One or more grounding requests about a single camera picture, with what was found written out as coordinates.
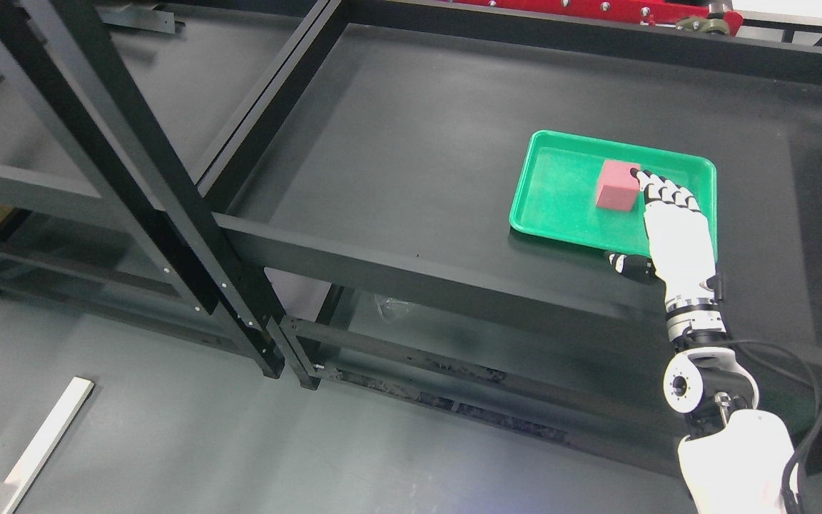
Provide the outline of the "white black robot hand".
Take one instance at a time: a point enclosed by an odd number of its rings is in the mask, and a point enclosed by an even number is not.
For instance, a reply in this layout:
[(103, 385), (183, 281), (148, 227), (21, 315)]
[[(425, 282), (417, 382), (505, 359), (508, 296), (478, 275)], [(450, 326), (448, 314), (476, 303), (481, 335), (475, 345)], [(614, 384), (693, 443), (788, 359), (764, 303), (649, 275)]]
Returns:
[(633, 167), (644, 201), (648, 256), (607, 251), (614, 272), (639, 283), (664, 283), (666, 307), (715, 303), (709, 281), (716, 276), (710, 222), (685, 186), (649, 170)]

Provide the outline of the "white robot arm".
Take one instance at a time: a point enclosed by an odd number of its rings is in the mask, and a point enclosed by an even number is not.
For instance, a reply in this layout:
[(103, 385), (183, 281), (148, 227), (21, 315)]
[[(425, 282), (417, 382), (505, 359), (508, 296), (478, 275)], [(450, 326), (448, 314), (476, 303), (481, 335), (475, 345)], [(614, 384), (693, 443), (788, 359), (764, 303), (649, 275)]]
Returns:
[(786, 472), (786, 424), (759, 408), (760, 390), (738, 361), (714, 292), (666, 289), (666, 403), (688, 424), (676, 454), (699, 513), (790, 513), (797, 487)]

